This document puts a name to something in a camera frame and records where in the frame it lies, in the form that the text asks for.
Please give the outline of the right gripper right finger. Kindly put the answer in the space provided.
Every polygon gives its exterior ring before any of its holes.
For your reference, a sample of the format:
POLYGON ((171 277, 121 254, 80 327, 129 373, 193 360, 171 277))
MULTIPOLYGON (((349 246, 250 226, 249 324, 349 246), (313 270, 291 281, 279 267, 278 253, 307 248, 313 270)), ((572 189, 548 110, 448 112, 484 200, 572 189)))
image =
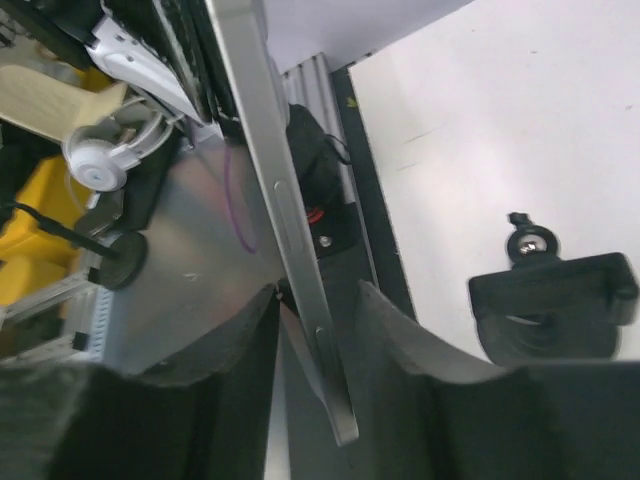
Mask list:
POLYGON ((639 367, 501 369, 441 341, 373 285, 325 284, 359 438, 294 418, 296 479, 635 479, 639 367))

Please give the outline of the black smartphone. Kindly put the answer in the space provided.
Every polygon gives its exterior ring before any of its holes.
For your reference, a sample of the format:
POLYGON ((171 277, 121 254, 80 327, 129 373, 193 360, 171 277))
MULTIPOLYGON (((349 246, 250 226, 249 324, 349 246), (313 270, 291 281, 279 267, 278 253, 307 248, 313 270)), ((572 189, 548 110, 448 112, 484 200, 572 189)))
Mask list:
POLYGON ((266 47, 259 4, 209 1, 206 10, 317 372, 320 398, 337 444, 347 445, 358 438, 358 424, 286 138, 288 104, 266 47))

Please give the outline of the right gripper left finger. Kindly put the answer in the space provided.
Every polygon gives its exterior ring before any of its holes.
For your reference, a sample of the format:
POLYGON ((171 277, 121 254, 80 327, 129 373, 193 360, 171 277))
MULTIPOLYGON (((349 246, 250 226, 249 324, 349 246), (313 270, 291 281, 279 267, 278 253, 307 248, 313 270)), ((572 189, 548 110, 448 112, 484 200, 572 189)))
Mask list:
POLYGON ((1 371, 5 479, 260 479, 280 303, 262 288, 164 367, 93 362, 1 371))

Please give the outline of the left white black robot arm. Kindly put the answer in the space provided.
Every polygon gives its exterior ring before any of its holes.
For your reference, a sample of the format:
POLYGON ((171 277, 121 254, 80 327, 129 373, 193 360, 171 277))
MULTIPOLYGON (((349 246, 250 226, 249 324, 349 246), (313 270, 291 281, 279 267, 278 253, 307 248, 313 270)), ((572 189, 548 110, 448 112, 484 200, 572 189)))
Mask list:
MULTIPOLYGON (((103 1, 104 17, 88 52, 107 75, 143 91, 165 110, 217 124, 243 139, 240 117, 214 28, 203 1, 103 1)), ((352 247, 355 208, 345 195, 349 166, 341 139, 320 115, 324 101, 290 102, 286 80, 272 74, 286 136, 318 257, 352 247)))

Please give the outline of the black round phone stand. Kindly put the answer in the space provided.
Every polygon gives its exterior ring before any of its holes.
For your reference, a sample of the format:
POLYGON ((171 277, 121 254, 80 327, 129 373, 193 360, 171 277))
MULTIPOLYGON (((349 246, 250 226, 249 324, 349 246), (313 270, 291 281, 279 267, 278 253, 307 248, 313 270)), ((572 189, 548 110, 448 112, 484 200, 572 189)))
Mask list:
POLYGON ((639 284, 619 252, 563 260, 560 243, 526 213, 508 216, 510 267, 468 281, 487 357, 501 366, 541 360, 609 360, 634 322, 639 284))

